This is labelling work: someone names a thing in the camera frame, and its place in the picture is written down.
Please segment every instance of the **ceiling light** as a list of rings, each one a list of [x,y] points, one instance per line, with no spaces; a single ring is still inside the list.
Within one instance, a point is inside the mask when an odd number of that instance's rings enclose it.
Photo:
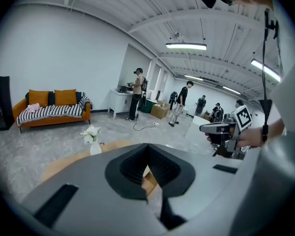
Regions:
[[[253,59],[251,61],[251,64],[262,70],[262,63],[257,61],[256,59]],[[275,78],[278,82],[281,82],[281,77],[276,72],[274,72],[271,68],[265,66],[265,73]]]
[[[194,79],[194,80],[203,81],[203,79],[201,79],[201,78],[196,78],[196,77],[189,76],[189,75],[185,75],[185,77],[190,78],[190,79]]]
[[[227,89],[227,90],[229,90],[229,91],[232,91],[232,92],[234,92],[234,93],[237,93],[237,94],[241,94],[240,92],[237,92],[237,91],[235,91],[235,90],[233,90],[233,89],[230,89],[230,88],[227,88],[227,87],[223,87],[224,89]]]
[[[167,43],[166,47],[169,49],[196,49],[196,50],[207,49],[207,45],[195,44],[195,43]]]

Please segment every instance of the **black pants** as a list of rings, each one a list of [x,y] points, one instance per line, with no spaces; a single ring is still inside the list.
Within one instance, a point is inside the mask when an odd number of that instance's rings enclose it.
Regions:
[[[173,103],[175,102],[175,100],[169,100],[169,104],[171,105],[171,110],[173,109]]]
[[[137,104],[138,104],[140,98],[141,98],[140,94],[134,94],[132,96],[130,110],[129,110],[130,120],[134,120],[134,118],[136,117]]]

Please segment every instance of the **black speaker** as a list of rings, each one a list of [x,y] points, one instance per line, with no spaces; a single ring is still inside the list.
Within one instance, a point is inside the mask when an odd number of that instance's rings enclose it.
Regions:
[[[0,130],[8,130],[13,123],[10,77],[0,77]]]

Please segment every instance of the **gray carpet floor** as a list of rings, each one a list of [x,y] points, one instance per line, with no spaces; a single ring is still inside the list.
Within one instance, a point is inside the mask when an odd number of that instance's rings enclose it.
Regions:
[[[91,114],[91,124],[101,127],[99,141],[113,142],[116,139],[128,139],[134,144],[155,143],[181,149],[188,152],[200,153],[192,146],[185,134],[192,118],[179,117],[179,125],[174,128],[168,125],[168,118],[162,120],[140,112],[136,129],[134,122],[127,122],[127,113],[117,114],[113,119],[112,113]],[[10,130],[0,131],[0,191],[20,202],[39,183],[46,166],[55,160],[72,156],[89,150],[90,145],[83,142],[80,135],[87,129],[88,122],[67,123],[42,127],[24,128],[21,134],[14,124]]]

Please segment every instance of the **striped blanket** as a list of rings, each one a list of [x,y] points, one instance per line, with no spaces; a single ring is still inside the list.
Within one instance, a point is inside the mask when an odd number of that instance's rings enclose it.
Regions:
[[[91,109],[93,108],[93,104],[88,97],[86,97],[85,93],[82,92],[82,98],[78,104],[75,105],[65,105],[65,106],[56,106],[51,105],[47,107],[41,107],[39,110],[35,111],[35,113],[30,113],[26,110],[23,110],[20,115],[16,119],[16,124],[20,127],[23,123],[45,119],[49,117],[63,117],[70,116],[75,118],[81,118],[83,109],[86,108],[86,104],[90,103]]]

